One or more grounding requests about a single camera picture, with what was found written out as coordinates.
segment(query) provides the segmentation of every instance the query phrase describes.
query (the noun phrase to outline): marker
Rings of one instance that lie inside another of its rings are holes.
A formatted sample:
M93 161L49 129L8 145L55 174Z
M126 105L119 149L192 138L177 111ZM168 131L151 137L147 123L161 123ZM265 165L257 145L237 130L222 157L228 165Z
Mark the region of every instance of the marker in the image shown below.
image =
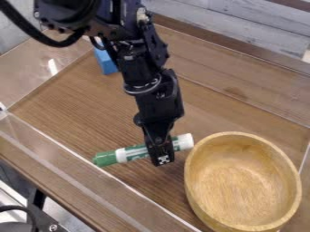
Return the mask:
M192 134L180 135L173 138L174 151L190 150L194 147L194 139ZM149 149L146 144L134 147L111 150L98 153L94 157L94 163L102 168L117 163L127 163L149 157Z

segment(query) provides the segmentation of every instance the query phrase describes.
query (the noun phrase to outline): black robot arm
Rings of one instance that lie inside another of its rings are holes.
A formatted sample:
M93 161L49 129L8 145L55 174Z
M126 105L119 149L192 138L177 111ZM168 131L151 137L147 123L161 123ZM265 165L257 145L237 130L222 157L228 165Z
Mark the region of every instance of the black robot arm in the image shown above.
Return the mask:
M155 166L174 162L170 132L185 115L184 102L176 72L163 68L168 44L141 0L35 0L34 15L61 33L83 32L94 46L107 50L123 73L125 91L135 97L135 124L145 132L151 161Z

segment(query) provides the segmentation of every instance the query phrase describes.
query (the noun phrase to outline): bowl rim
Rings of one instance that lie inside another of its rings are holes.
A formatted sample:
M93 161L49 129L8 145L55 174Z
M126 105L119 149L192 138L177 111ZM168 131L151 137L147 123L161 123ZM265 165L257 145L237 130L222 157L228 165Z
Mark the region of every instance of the bowl rim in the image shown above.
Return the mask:
M297 188L297 194L296 194L294 201L293 201L293 203L290 205L290 210L284 215L284 217L280 218L276 222L272 222L269 224L260 225L260 226L248 226L248 225L234 225L234 224L226 223L225 220L221 220L220 218L216 218L214 215L212 214L212 212L209 212L205 208L202 208L200 204L197 204L197 206L200 207L201 212L204 212L204 214L208 215L208 217L212 218L213 221L216 221L217 223L221 223L222 225L225 225L226 227L230 227L233 229L238 229L241 231L248 231L248 232L260 232L260 231L266 231L266 230L278 228L278 227L284 226L289 222L289 220L292 219L292 217L294 216L294 214L297 212L298 207L301 206L302 194L304 194L302 193L304 192L302 191L302 181L301 181L301 176L300 176L298 170L297 170L297 168L296 168L296 166L294 166L294 164L292 162L292 159L286 155L286 153L282 151L282 149L276 144L273 144L270 141L268 141L262 137L260 137L257 135L253 135L250 133L245 133L245 132L229 131L229 132L216 133L214 135L210 135L209 137L202 139L200 141L200 143L197 143L194 149L192 150L192 152L190 152L190 154L188 156L186 167L185 167L185 182L186 182L188 193L192 195L192 198L196 200L194 191L189 187L189 186L192 186L190 181L189 181L189 172L190 172L190 164L192 164L193 158L196 157L197 150L210 140L213 140L216 138L220 138L220 137L229 136L229 135L244 136L244 137L249 137L252 139L256 139L256 140L261 141L262 143L265 143L268 146L270 146L277 151L280 157L289 164L290 171L292 171L293 176L294 176L294 183L296 183L296 188Z

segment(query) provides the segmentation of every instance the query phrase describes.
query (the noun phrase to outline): wooden table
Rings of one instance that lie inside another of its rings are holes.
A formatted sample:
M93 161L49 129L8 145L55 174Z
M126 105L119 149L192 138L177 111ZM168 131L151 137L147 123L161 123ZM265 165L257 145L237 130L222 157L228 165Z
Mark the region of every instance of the wooden table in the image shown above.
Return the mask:
M174 134L192 132L196 141L221 131L257 134L285 150L300 168L310 141L310 77L172 29L159 27L159 31L170 44L168 66L178 73L188 111ZM122 76L102 75L87 42L78 45L85 48L82 58L10 108L6 120L30 150L0 137L0 158L98 231L212 231L188 204L188 152L161 168L139 160L102 172L87 162L97 152L138 144L143 138L133 123L137 104L123 93ZM30 46L19 50L34 53ZM33 60L34 73L38 59ZM2 73L0 80L7 80ZM304 164L304 205L284 231L310 228L310 161Z

